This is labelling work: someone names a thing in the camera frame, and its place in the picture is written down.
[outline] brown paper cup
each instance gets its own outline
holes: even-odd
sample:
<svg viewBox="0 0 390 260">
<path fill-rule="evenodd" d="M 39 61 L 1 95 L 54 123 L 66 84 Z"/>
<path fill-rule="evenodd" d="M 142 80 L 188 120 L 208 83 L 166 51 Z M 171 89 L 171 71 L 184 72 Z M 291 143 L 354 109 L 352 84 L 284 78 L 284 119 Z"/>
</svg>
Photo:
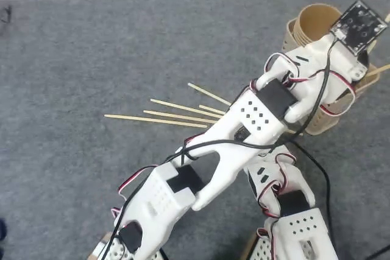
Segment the brown paper cup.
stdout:
<svg viewBox="0 0 390 260">
<path fill-rule="evenodd" d="M 294 25 L 294 36 L 301 46 L 321 39 L 341 16 L 341 12 L 327 4 L 312 4 L 299 13 Z"/>
</svg>

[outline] gray carpet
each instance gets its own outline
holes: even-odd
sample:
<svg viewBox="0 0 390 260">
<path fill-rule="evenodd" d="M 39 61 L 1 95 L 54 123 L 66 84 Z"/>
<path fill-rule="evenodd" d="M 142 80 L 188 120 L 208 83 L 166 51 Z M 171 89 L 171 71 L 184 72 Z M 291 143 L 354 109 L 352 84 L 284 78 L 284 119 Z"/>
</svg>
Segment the gray carpet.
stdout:
<svg viewBox="0 0 390 260">
<path fill-rule="evenodd" d="M 280 49 L 285 24 L 313 2 L 354 0 L 12 1 L 0 37 L 0 217 L 5 260 L 85 259 L 113 228 L 117 186 L 159 163 L 195 128 L 103 118 L 165 110 L 155 97 L 196 107 L 224 105 L 187 82 L 232 100 Z M 366 0 L 388 13 L 390 0 Z M 0 1 L 0 5 L 9 3 Z M 390 30 L 374 64 L 390 63 Z M 390 73 L 327 133 L 300 139 L 328 170 L 340 259 L 390 243 Z M 298 166 L 325 211 L 325 182 Z M 215 156 L 196 163 L 210 177 Z M 165 245 L 173 260 L 238 259 L 263 216 L 240 174 L 200 212 L 189 212 Z"/>
</svg>

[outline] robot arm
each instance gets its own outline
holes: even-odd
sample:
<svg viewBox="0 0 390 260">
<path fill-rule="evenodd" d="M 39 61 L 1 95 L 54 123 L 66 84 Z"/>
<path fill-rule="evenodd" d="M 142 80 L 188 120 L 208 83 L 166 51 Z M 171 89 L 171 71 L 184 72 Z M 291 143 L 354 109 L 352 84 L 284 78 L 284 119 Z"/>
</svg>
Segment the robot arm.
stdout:
<svg viewBox="0 0 390 260">
<path fill-rule="evenodd" d="M 332 41 L 331 36 L 325 36 L 319 41 L 322 57 L 326 56 Z M 317 68 L 322 69 L 321 66 L 324 66 L 324 63 L 318 62 L 312 56 L 314 53 L 309 48 L 300 47 L 288 54 L 289 58 L 300 54 L 300 57 L 309 60 L 307 64 L 300 65 L 300 76 L 310 76 Z M 242 93 L 217 123 L 186 144 L 188 155 L 183 158 L 178 155 L 152 171 L 142 188 L 126 206 L 126 210 L 121 211 L 124 215 L 119 223 L 121 229 L 118 236 L 125 245 L 128 243 L 126 247 L 134 260 L 146 260 L 154 255 L 168 240 L 174 224 L 189 208 L 197 211 L 209 204 L 234 182 L 239 171 L 247 167 L 248 174 L 257 172 L 259 166 L 255 163 L 258 154 L 269 152 L 273 143 L 286 130 L 285 121 L 297 122 L 313 109 L 323 74 L 288 90 L 282 79 L 293 67 L 295 65 L 285 57 L 276 59 L 272 68 L 265 72 L 255 85 L 251 83 L 252 86 Z M 327 86 L 322 101 L 330 103 L 346 90 L 346 86 L 342 83 L 335 86 L 333 83 L 336 84 L 336 80 L 329 80 L 329 83 L 332 84 Z M 236 141 L 236 134 L 243 129 L 246 135 L 238 142 L 258 147 L 232 143 Z M 193 162 L 190 158 L 211 152 L 217 152 L 220 156 L 212 179 L 205 186 L 200 183 L 196 184 L 196 188 L 190 186 L 189 182 L 199 182 L 190 166 Z M 269 178 L 281 180 L 278 165 L 265 162 L 260 164 L 270 172 Z M 313 193 L 302 180 L 299 170 L 289 164 L 284 164 L 282 168 L 289 173 L 291 183 L 288 187 L 304 190 L 310 206 L 314 206 Z M 182 170 L 189 171 L 182 175 Z M 172 184 L 172 179 L 181 182 L 180 186 Z M 266 187 L 264 184 L 256 187 L 257 194 Z M 267 206 L 270 213 L 278 215 L 281 212 L 280 207 L 275 198 L 272 198 L 272 194 L 268 191 L 261 195 L 259 203 Z"/>
<path fill-rule="evenodd" d="M 280 251 L 280 260 L 309 259 L 304 258 L 300 248 L 303 244 L 321 256 L 315 259 L 337 259 L 321 213 L 314 208 L 314 195 L 302 174 L 289 163 L 271 163 L 267 157 L 285 152 L 275 148 L 280 146 L 275 142 L 285 131 L 286 122 L 295 123 L 311 115 L 318 105 L 335 102 L 346 90 L 353 92 L 350 84 L 364 77 L 367 66 L 358 60 L 357 53 L 386 25 L 362 2 L 349 8 L 349 12 L 358 18 L 353 26 L 348 25 L 350 16 L 343 15 L 331 28 L 332 33 L 320 40 L 286 55 L 275 54 L 279 57 L 272 66 L 269 59 L 264 74 L 251 82 L 217 123 L 152 171 L 116 220 L 119 233 L 114 236 L 124 243 L 133 260 L 154 255 L 189 208 L 197 211 L 209 204 L 234 182 L 242 169 L 252 180 L 259 205 L 275 217 L 266 222 L 266 228 L 273 240 L 271 247 L 276 245 Z M 362 37 L 360 31 L 367 27 L 369 30 Z M 330 74 L 327 81 L 325 69 Z M 259 153 L 270 150 L 272 153 L 265 159 L 259 159 Z M 220 160 L 211 181 L 204 186 L 190 164 L 212 152 L 217 152 Z M 294 205 L 302 206 L 286 211 L 286 202 L 292 195 Z M 312 218 L 317 220 L 312 226 L 303 224 Z M 111 243 L 101 260 L 114 259 L 107 257 Z"/>
<path fill-rule="evenodd" d="M 282 161 L 256 160 L 246 172 L 256 200 L 269 218 L 265 228 L 258 229 L 263 234 L 258 232 L 248 259 L 261 255 L 272 260 L 337 260 L 327 226 L 315 208 L 314 194 L 300 170 Z"/>
</svg>

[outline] white plastic bracket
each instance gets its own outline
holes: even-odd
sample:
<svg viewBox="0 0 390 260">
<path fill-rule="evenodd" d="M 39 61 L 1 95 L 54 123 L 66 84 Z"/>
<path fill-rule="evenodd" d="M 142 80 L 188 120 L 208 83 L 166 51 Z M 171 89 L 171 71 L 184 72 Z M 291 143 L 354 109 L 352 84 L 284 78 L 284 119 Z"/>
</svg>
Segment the white plastic bracket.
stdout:
<svg viewBox="0 0 390 260">
<path fill-rule="evenodd" d="M 270 232 L 275 219 L 267 219 Z M 282 217 L 272 227 L 279 260 L 338 260 L 318 208 Z"/>
<path fill-rule="evenodd" d="M 145 260 L 154 255 L 168 240 L 174 224 L 195 202 L 189 188 L 174 193 L 169 187 L 166 181 L 177 175 L 172 163 L 156 167 L 124 211 L 121 228 L 136 221 L 143 231 L 134 260 Z"/>
<path fill-rule="evenodd" d="M 272 214 L 275 214 L 276 216 L 280 215 L 280 205 L 272 188 L 263 192 L 263 190 L 274 180 L 278 181 L 280 185 L 283 184 L 284 178 L 280 172 L 280 168 L 284 171 L 288 181 L 286 188 L 280 194 L 300 190 L 305 195 L 310 208 L 313 208 L 316 204 L 316 199 L 297 167 L 281 161 L 279 161 L 279 164 L 276 164 L 275 161 L 262 161 L 260 157 L 254 158 L 252 163 L 245 168 L 256 199 L 259 200 L 259 195 L 263 193 L 260 198 L 260 203 L 267 207 Z"/>
<path fill-rule="evenodd" d="M 333 40 L 334 36 L 328 34 L 305 47 L 298 47 L 286 53 L 288 57 L 300 64 L 299 77 L 309 77 L 316 71 L 326 67 L 327 52 Z M 336 43 L 331 50 L 330 69 L 342 75 L 348 82 L 360 80 L 367 72 L 367 68 L 341 43 Z M 272 79 L 282 80 L 289 70 L 290 68 L 286 65 L 283 57 L 278 57 L 271 69 L 259 77 L 256 82 L 256 88 L 260 90 Z M 295 123 L 312 110 L 323 79 L 324 74 L 320 72 L 306 82 L 295 84 L 290 92 L 297 98 L 298 102 L 286 112 L 285 120 L 287 122 Z M 346 89 L 345 84 L 337 76 L 330 74 L 321 103 L 332 104 Z"/>
<path fill-rule="evenodd" d="M 261 100 L 251 90 L 247 90 L 217 123 L 203 135 L 192 139 L 187 144 L 187 147 L 218 139 L 233 139 L 236 131 L 242 126 L 245 126 L 250 132 L 250 135 L 244 142 L 259 146 L 272 144 L 286 129 L 286 126 L 268 110 Z M 251 149 L 236 144 L 213 144 L 191 150 L 189 154 L 193 157 L 203 156 L 212 152 L 217 152 L 220 157 L 211 181 L 196 194 L 196 202 L 192 208 L 197 211 L 209 204 L 234 182 L 238 172 L 253 157 L 260 152 L 267 151 Z M 180 157 L 172 162 L 176 166 L 181 165 Z M 185 157 L 184 163 L 189 164 L 190 162 L 192 161 Z"/>
</svg>

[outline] wooden stick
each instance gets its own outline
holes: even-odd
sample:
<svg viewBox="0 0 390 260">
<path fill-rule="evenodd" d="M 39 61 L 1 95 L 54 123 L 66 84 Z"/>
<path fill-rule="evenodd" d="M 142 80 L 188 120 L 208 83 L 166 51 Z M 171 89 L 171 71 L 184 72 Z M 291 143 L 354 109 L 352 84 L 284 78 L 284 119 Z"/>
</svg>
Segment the wooden stick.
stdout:
<svg viewBox="0 0 390 260">
<path fill-rule="evenodd" d="M 381 73 L 382 71 L 385 71 L 388 69 L 390 69 L 390 64 L 384 65 L 382 67 L 377 68 L 376 70 L 368 72 L 365 77 L 374 76 L 374 75 Z"/>
<path fill-rule="evenodd" d="M 170 121 L 170 120 L 161 120 L 161 119 L 152 119 L 152 118 L 145 118 L 145 117 L 110 115 L 110 114 L 106 114 L 106 115 L 104 115 L 104 117 L 117 118 L 117 119 L 128 119 L 128 120 L 136 120 L 136 121 L 145 121 L 145 122 L 155 122 L 155 123 L 174 124 L 174 125 L 197 127 L 197 128 L 207 128 L 207 125 L 203 125 L 203 124 L 195 124 L 195 123 L 187 123 L 187 122 L 179 122 L 179 121 Z"/>
<path fill-rule="evenodd" d="M 208 110 L 210 112 L 214 112 L 214 113 L 217 113 L 217 114 L 221 114 L 221 115 L 225 115 L 226 114 L 226 112 L 223 112 L 221 110 L 217 110 L 217 109 L 214 109 L 214 108 L 208 107 L 208 106 L 199 105 L 199 108 L 201 108 L 203 110 Z"/>
<path fill-rule="evenodd" d="M 373 50 L 373 48 L 374 48 L 376 45 L 377 45 L 377 41 L 374 40 L 374 41 L 370 44 L 370 46 L 368 46 L 368 48 L 367 48 L 367 53 L 371 53 L 371 51 Z"/>
<path fill-rule="evenodd" d="M 205 94 L 205 95 L 207 95 L 209 97 L 212 97 L 213 99 L 216 99 L 216 100 L 220 101 L 221 103 L 224 103 L 225 105 L 228 105 L 228 106 L 231 105 L 231 103 L 229 103 L 227 100 L 225 100 L 225 99 L 223 99 L 223 98 L 221 98 L 221 97 L 219 97 L 219 96 L 217 96 L 215 94 L 212 94 L 211 92 L 209 92 L 207 90 L 204 90 L 203 88 L 199 88 L 198 86 L 196 86 L 196 85 L 194 85 L 194 84 L 192 84 L 190 82 L 188 83 L 188 86 L 193 88 L 194 90 L 200 91 L 202 94 Z"/>
<path fill-rule="evenodd" d="M 214 117 L 214 118 L 221 118 L 222 117 L 221 115 L 217 115 L 217 114 L 213 114 L 213 113 L 209 113 L 209 112 L 206 112 L 206 111 L 201 111 L 201 110 L 198 110 L 198 109 L 185 107 L 185 106 L 181 106 L 181 105 L 177 105 L 177 104 L 164 102 L 163 100 L 151 99 L 151 102 L 158 103 L 158 104 L 161 104 L 161 105 L 164 105 L 164 106 L 169 106 L 169 107 L 173 107 L 173 108 L 178 108 L 178 109 L 182 109 L 182 110 L 198 113 L 198 114 L 203 114 L 203 115 Z"/>
<path fill-rule="evenodd" d="M 164 112 L 156 112 L 156 111 L 149 111 L 144 110 L 144 113 L 156 115 L 156 116 L 164 116 L 164 117 L 171 117 L 171 118 L 178 118 L 178 119 L 184 119 L 184 120 L 192 120 L 197 122 L 205 122 L 205 123 L 217 123 L 218 120 L 209 120 L 209 119 L 203 119 L 203 118 L 197 118 L 197 117 L 191 117 L 191 116 L 183 116 L 183 115 L 176 115 L 171 113 L 164 113 Z"/>
<path fill-rule="evenodd" d="M 291 134 L 295 133 L 294 130 L 290 130 L 290 129 L 287 129 L 285 132 L 288 132 L 288 133 L 291 133 Z"/>
</svg>

